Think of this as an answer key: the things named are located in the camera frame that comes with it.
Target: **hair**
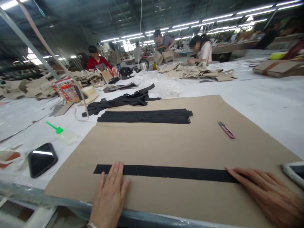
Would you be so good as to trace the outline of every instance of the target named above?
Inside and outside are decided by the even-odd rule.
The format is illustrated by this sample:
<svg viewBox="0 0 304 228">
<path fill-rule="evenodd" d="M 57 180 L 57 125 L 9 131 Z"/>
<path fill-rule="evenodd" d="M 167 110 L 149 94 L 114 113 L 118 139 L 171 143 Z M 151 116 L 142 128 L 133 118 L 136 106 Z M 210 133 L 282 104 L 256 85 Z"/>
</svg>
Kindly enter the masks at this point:
<svg viewBox="0 0 304 228">
<path fill-rule="evenodd" d="M 113 51 L 115 51 L 115 47 L 114 47 L 113 42 L 109 42 L 109 46 L 110 46 L 110 48 L 111 48 Z"/>
<path fill-rule="evenodd" d="M 89 50 L 90 53 L 97 53 L 98 52 L 97 47 L 94 46 L 94 45 L 89 46 L 88 50 Z"/>
<path fill-rule="evenodd" d="M 202 47 L 203 43 L 210 41 L 210 38 L 207 34 L 203 34 L 201 36 L 196 35 L 190 40 L 190 47 L 194 47 L 197 42 L 200 42 L 200 48 Z"/>
<path fill-rule="evenodd" d="M 159 29 L 155 30 L 155 32 L 153 33 L 153 37 L 158 37 L 158 36 L 162 36 L 161 35 L 161 31 Z"/>
</svg>

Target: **finger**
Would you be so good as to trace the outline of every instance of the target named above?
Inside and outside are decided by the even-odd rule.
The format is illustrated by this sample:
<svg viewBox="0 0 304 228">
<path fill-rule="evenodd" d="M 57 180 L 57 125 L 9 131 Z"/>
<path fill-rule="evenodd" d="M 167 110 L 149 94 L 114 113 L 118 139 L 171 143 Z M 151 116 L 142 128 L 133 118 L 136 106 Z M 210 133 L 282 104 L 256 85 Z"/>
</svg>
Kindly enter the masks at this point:
<svg viewBox="0 0 304 228">
<path fill-rule="evenodd" d="M 234 168 L 233 171 L 240 175 L 244 175 L 249 177 L 253 182 L 255 182 L 259 187 L 263 190 L 271 190 L 271 185 L 264 180 L 259 174 L 257 174 L 253 169 L 245 169 L 245 168 Z"/>
<path fill-rule="evenodd" d="M 123 186 L 121 187 L 121 199 L 124 201 L 125 200 L 125 197 L 126 197 L 126 194 L 129 190 L 129 187 L 130 187 L 130 183 L 131 183 L 131 180 L 128 179 L 126 180 L 124 183 L 123 183 Z"/>
<path fill-rule="evenodd" d="M 98 191 L 101 191 L 103 186 L 104 186 L 104 182 L 105 182 L 105 172 L 101 173 L 101 177 L 100 177 L 100 181 L 99 181 L 99 185 L 98 185 Z"/>
<path fill-rule="evenodd" d="M 110 179 L 111 179 L 111 176 L 112 176 L 112 173 L 113 173 L 113 170 L 114 170 L 114 167 L 115 167 L 116 163 L 114 163 L 111 168 L 110 168 L 110 171 L 108 173 L 108 176 L 107 176 L 107 179 L 105 181 L 105 185 L 107 185 L 109 182 L 110 182 Z"/>
<path fill-rule="evenodd" d="M 268 183 L 277 186 L 278 184 L 270 177 L 267 175 L 266 172 L 262 170 L 255 169 L 254 170 L 257 174 L 259 174 L 264 180 L 266 180 Z"/>
<path fill-rule="evenodd" d="M 273 173 L 270 173 L 270 172 L 266 172 L 266 174 L 271 178 L 273 179 L 278 185 L 284 187 L 284 188 L 287 188 L 289 189 L 282 181 L 280 181 L 276 175 L 274 175 Z"/>
<path fill-rule="evenodd" d="M 121 162 L 121 163 L 119 163 L 117 177 L 116 177 L 115 182 L 114 182 L 115 185 L 121 186 L 121 180 L 123 178 L 123 170 L 124 170 L 124 165 Z"/>
<path fill-rule="evenodd" d="M 247 180 L 246 178 L 242 177 L 238 173 L 236 173 L 234 170 L 226 168 L 228 173 L 233 176 L 235 179 L 237 179 L 244 187 L 251 193 L 254 194 L 264 194 L 264 191 L 254 183 L 252 183 L 250 180 Z"/>
<path fill-rule="evenodd" d="M 118 168 L 119 168 L 119 164 L 120 164 L 120 162 L 116 163 L 115 166 L 114 166 L 113 173 L 112 173 L 110 181 L 109 181 L 110 185 L 113 185 L 114 182 L 115 182 L 117 172 L 118 172 Z"/>
</svg>

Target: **black fabric scrap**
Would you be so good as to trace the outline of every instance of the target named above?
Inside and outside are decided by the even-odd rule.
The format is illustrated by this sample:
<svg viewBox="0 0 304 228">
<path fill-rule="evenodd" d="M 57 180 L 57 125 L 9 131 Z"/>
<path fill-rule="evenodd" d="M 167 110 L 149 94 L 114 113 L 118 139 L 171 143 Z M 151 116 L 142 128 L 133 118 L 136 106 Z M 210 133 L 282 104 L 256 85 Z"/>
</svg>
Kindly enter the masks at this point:
<svg viewBox="0 0 304 228">
<path fill-rule="evenodd" d="M 111 166 L 112 165 L 97 165 L 93 174 L 101 174 L 102 172 L 108 174 Z M 226 170 L 205 168 L 124 165 L 123 175 L 239 183 Z"/>
<path fill-rule="evenodd" d="M 171 109 L 158 111 L 106 111 L 97 119 L 103 123 L 165 123 L 190 124 L 192 111 Z"/>
<path fill-rule="evenodd" d="M 118 98 L 109 101 L 95 101 L 88 105 L 89 116 L 98 115 L 98 113 L 106 108 L 124 106 L 124 105 L 141 105 L 146 106 L 147 101 L 160 100 L 160 98 L 150 98 L 148 91 L 155 87 L 154 84 L 147 88 L 136 91 L 133 95 L 124 94 Z"/>
</svg>

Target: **plastic bottle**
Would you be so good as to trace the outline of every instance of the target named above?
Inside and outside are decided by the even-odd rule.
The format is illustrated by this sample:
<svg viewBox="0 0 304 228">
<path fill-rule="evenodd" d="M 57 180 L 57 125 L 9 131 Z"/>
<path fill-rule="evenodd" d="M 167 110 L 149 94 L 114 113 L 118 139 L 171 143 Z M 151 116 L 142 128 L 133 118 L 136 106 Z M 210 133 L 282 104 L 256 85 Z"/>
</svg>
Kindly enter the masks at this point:
<svg viewBox="0 0 304 228">
<path fill-rule="evenodd" d="M 56 130 L 58 139 L 60 139 L 64 145 L 71 145 L 77 141 L 77 135 L 75 133 L 69 130 L 63 130 L 61 127 L 57 128 L 49 122 L 46 123 Z"/>
</svg>

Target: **yellow object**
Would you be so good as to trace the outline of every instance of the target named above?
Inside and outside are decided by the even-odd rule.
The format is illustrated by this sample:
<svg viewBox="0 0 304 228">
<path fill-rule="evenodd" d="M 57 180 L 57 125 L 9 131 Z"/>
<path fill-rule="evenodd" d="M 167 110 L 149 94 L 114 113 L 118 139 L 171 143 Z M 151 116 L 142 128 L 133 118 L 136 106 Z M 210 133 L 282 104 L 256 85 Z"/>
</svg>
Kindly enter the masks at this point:
<svg viewBox="0 0 304 228">
<path fill-rule="evenodd" d="M 275 53 L 271 54 L 270 59 L 279 60 L 279 59 L 283 58 L 286 54 L 287 54 L 287 52 L 275 52 Z"/>
</svg>

